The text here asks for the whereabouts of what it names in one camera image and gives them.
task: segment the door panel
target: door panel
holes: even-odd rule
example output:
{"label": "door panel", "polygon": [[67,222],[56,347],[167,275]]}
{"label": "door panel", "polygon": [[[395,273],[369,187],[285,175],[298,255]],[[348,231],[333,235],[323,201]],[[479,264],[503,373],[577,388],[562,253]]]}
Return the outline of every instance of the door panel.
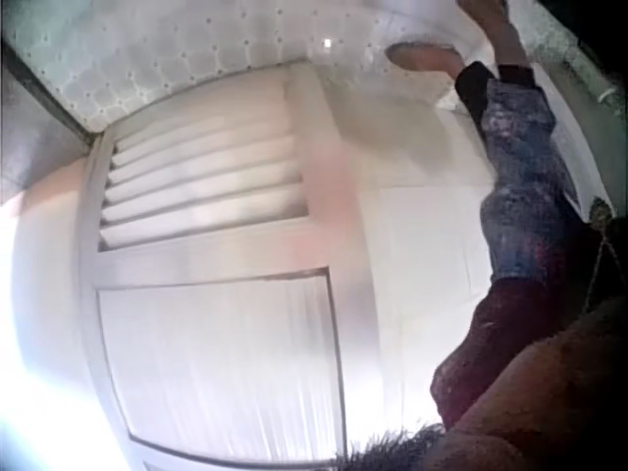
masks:
{"label": "door panel", "polygon": [[99,292],[130,432],[250,461],[332,458],[342,440],[327,279]]}

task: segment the patterned wall tile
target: patterned wall tile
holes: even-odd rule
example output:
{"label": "patterned wall tile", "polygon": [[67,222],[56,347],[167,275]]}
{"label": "patterned wall tile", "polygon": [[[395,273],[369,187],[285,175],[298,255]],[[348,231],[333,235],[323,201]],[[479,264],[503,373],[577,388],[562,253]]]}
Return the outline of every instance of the patterned wall tile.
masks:
{"label": "patterned wall tile", "polygon": [[326,79],[347,86],[436,103],[449,81],[396,71],[385,48],[400,39],[430,38],[468,55],[478,31],[460,26],[450,13],[454,0],[414,0],[414,15],[389,3],[12,2],[3,35],[90,131],[203,81],[297,59],[311,60]]}

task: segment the white tiled wall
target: white tiled wall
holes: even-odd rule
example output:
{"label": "white tiled wall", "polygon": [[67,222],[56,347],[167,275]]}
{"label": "white tiled wall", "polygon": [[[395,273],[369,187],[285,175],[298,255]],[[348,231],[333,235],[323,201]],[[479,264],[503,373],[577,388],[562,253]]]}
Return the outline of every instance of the white tiled wall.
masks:
{"label": "white tiled wall", "polygon": [[436,103],[450,83],[386,60],[400,39],[469,55],[480,32],[454,0],[38,0],[3,36],[90,131],[208,79],[309,58],[329,80]]}
{"label": "white tiled wall", "polygon": [[388,430],[440,421],[436,368],[489,287],[480,204],[493,174],[468,117],[327,87],[355,158],[378,307]]}

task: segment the white wall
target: white wall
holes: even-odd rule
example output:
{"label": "white wall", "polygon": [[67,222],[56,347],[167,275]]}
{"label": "white wall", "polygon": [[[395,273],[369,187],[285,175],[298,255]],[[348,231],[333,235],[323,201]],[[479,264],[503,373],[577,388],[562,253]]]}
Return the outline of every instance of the white wall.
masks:
{"label": "white wall", "polygon": [[79,332],[72,263],[83,168],[76,161],[2,208],[2,420],[41,469],[124,471]]}
{"label": "white wall", "polygon": [[493,174],[470,119],[329,85],[352,153],[378,302],[389,430],[439,421],[429,386],[489,286]]}

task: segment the brown fabric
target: brown fabric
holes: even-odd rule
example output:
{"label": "brown fabric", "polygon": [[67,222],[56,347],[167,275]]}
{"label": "brown fabric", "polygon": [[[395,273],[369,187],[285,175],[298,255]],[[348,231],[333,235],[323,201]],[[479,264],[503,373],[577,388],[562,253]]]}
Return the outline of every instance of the brown fabric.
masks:
{"label": "brown fabric", "polygon": [[493,284],[462,344],[437,370],[431,392],[449,429],[530,343],[554,335],[561,311],[543,285],[523,279]]}

